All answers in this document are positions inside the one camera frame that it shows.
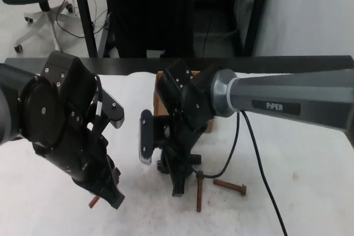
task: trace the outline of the white tablecloth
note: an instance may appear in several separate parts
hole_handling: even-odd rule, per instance
[[[182,198],[171,196],[169,175],[138,159],[139,118],[153,109],[155,76],[101,76],[103,87],[125,110],[121,129],[108,126],[108,153],[122,172],[126,199],[118,210],[35,155],[26,140],[0,147],[0,235],[282,235],[259,174],[246,124],[222,180],[247,186],[247,195],[204,180],[202,212],[196,212],[196,178]],[[289,235],[354,235],[354,150],[337,131],[249,114],[265,175]],[[236,116],[216,118],[211,134],[193,149],[205,173],[225,164],[235,135]]]

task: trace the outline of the desk leg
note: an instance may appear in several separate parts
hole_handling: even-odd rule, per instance
[[[97,58],[97,46],[95,41],[95,35],[93,34],[90,10],[88,8],[89,4],[87,0],[77,0],[77,6],[79,7],[82,28],[84,29],[88,56],[91,58]]]
[[[107,26],[102,29],[101,41],[98,47],[98,58],[109,57],[108,52],[116,47],[116,44],[113,40],[113,30],[110,23],[109,14],[106,15]]]

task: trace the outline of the black cable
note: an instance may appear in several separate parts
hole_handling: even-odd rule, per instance
[[[75,0],[72,0],[72,11],[74,12],[75,17],[78,18],[76,13]]]
[[[93,0],[95,1],[95,20],[93,21],[93,26],[96,27],[96,20],[97,20],[97,3],[96,3],[96,0]]]
[[[219,178],[221,175],[224,174],[224,172],[226,171],[227,167],[228,167],[228,164],[230,163],[230,160],[232,158],[232,155],[233,155],[233,152],[235,151],[235,147],[236,147],[236,143],[237,143],[237,139],[238,139],[238,132],[240,131],[240,113],[237,113],[237,125],[236,125],[236,134],[235,134],[235,139],[233,141],[233,144],[232,144],[232,149],[230,151],[230,155],[228,156],[227,158],[227,161],[225,163],[225,166],[223,167],[222,171],[218,174],[215,174],[215,175],[205,175],[203,174],[203,177],[204,178],[207,178],[207,179],[215,179],[215,178]]]
[[[91,130],[91,135],[90,135],[90,141],[89,143],[91,146],[95,145],[98,139],[101,136],[101,133],[99,131],[100,123],[101,123],[101,117],[102,117],[102,98],[103,98],[103,92],[102,92],[102,83],[101,79],[98,75],[95,75],[96,78],[96,84],[97,84],[97,107],[96,107],[96,115],[95,115],[95,120],[93,121],[93,126]]]
[[[269,197],[270,197],[270,199],[272,200],[272,203],[273,203],[275,212],[277,213],[277,216],[278,216],[280,225],[282,226],[283,233],[284,233],[285,236],[287,236],[288,234],[287,234],[287,230],[285,229],[285,225],[284,225],[284,223],[283,223],[282,216],[280,215],[280,212],[279,212],[277,203],[275,202],[275,199],[274,199],[274,197],[273,197],[272,191],[271,191],[270,188],[269,188],[267,179],[266,179],[266,177],[265,177],[265,175],[264,175],[264,172],[263,172],[263,166],[262,166],[262,162],[261,162],[261,157],[259,156],[259,151],[258,151],[258,147],[257,147],[257,143],[256,143],[256,138],[254,137],[253,129],[252,129],[251,123],[250,123],[250,121],[249,121],[249,119],[248,119],[248,116],[246,115],[245,111],[241,111],[241,112],[242,112],[242,114],[243,114],[244,119],[246,120],[247,127],[248,127],[249,133],[250,133],[251,138],[252,138],[254,150],[255,150],[256,156],[257,156],[259,171],[261,172],[264,185],[266,186],[266,189],[267,189],[267,191],[268,191]]]
[[[206,31],[205,40],[204,40],[204,46],[203,46],[203,53],[202,53],[201,57],[204,57],[205,45],[206,45],[206,41],[207,41],[207,39],[208,39],[208,35],[209,35],[209,31],[210,31],[210,26],[211,26],[211,19],[212,19],[212,14],[210,14],[209,25],[208,25],[208,29],[207,29],[207,31]]]
[[[78,36],[78,35],[75,35],[75,34],[69,32],[69,31],[67,31],[66,29],[64,29],[64,28],[59,24],[59,22],[58,22],[59,11],[60,11],[61,8],[63,7],[65,1],[66,1],[66,0],[63,0],[62,4],[60,5],[60,7],[59,7],[59,9],[58,9],[58,11],[57,11],[57,13],[56,13],[56,18],[55,18],[56,23],[58,24],[58,26],[59,26],[60,29],[62,29],[63,31],[69,33],[70,35],[72,35],[72,36],[74,36],[74,37],[77,37],[77,38],[80,38],[80,39],[85,38],[85,36]],[[107,22],[106,22],[106,20],[105,20],[103,26],[102,26],[97,32],[95,32],[95,33],[93,33],[93,34],[99,33],[106,25],[107,25]]]
[[[103,14],[104,14],[104,12],[106,12],[108,10],[108,8],[107,9],[105,9],[98,17],[97,17],[97,19],[95,19],[93,22],[95,23],[96,22],[96,20],[98,20]]]

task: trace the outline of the floor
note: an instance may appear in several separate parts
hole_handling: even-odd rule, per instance
[[[63,0],[51,0],[51,7],[61,5]],[[94,20],[107,8],[106,0],[96,0],[97,11],[94,0],[88,0],[90,7],[91,18]],[[40,11],[37,4],[25,6],[9,6],[0,1],[0,62],[4,62],[7,57],[47,57],[54,50],[54,44],[50,36],[49,29],[45,26],[37,35],[31,37],[22,44],[23,53],[17,54],[13,49],[13,43],[16,37],[27,31],[30,24],[23,18],[24,12]],[[205,33],[212,18],[210,27],[210,35],[205,45],[205,57],[231,57],[233,56],[231,44],[228,40],[222,40],[224,34],[228,31],[223,15],[220,12],[198,11],[195,13],[195,51],[197,56],[203,55],[203,47],[205,41]],[[105,19],[105,13],[97,19],[96,30],[100,29]],[[63,23],[61,25],[66,30],[78,36],[83,36],[81,24]],[[73,54],[78,57],[88,57],[86,43],[84,39],[79,39],[61,30],[58,25],[55,25],[56,34],[59,44],[65,53]],[[97,34],[97,46],[100,42],[101,33]],[[160,51],[149,51],[148,57],[158,57]],[[118,52],[113,51],[111,56],[118,57]]]

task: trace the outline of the black desk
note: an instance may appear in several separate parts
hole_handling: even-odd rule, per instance
[[[238,22],[236,21],[236,16],[234,13],[234,3],[235,0],[219,0],[217,3],[210,3],[209,1],[195,1],[196,9],[221,9],[225,12],[226,20],[229,24],[229,30],[234,31],[238,29]],[[255,0],[252,9],[252,15],[250,18],[250,27],[247,32],[247,38],[245,46],[242,45],[240,33],[238,33],[234,38],[232,38],[232,46],[235,56],[251,56],[256,42],[258,27],[261,21],[261,14],[263,10],[265,0]],[[90,16],[90,10],[87,0],[77,0],[77,5],[79,7],[82,28],[84,30],[86,46],[88,50],[88,56],[91,58],[103,58],[108,56],[110,48],[114,47],[112,45],[113,32],[112,27],[110,27],[110,19],[107,17],[110,13],[109,3],[107,3],[107,25],[103,28],[100,45],[97,50],[94,28],[92,26],[92,19]]]
[[[169,66],[174,59],[120,59],[82,58],[91,71],[100,75],[129,75],[134,72],[157,73]],[[7,58],[5,64],[40,73],[46,58]],[[203,70],[211,64],[241,73],[302,73],[354,69],[351,56],[290,56],[290,57],[238,57],[230,59],[186,59],[193,70]]]

